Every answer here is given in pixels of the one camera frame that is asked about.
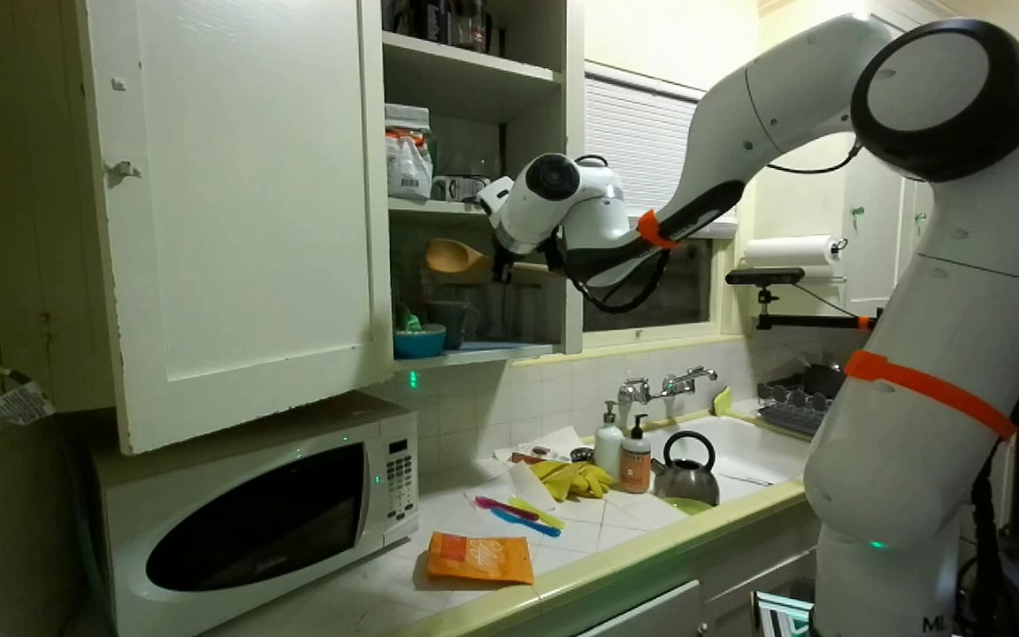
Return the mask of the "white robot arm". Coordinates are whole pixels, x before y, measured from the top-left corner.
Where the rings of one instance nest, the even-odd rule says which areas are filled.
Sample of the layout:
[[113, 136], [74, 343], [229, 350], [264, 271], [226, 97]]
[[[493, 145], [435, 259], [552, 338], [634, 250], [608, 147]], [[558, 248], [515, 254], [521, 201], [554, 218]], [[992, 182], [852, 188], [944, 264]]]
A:
[[923, 180], [933, 212], [811, 437], [822, 521], [817, 637], [949, 637], [957, 514], [1019, 401], [1019, 40], [980, 18], [902, 35], [827, 18], [716, 82], [692, 108], [669, 201], [619, 204], [608, 167], [543, 151], [481, 189], [510, 254], [586, 285], [737, 208], [771, 158], [845, 132]]

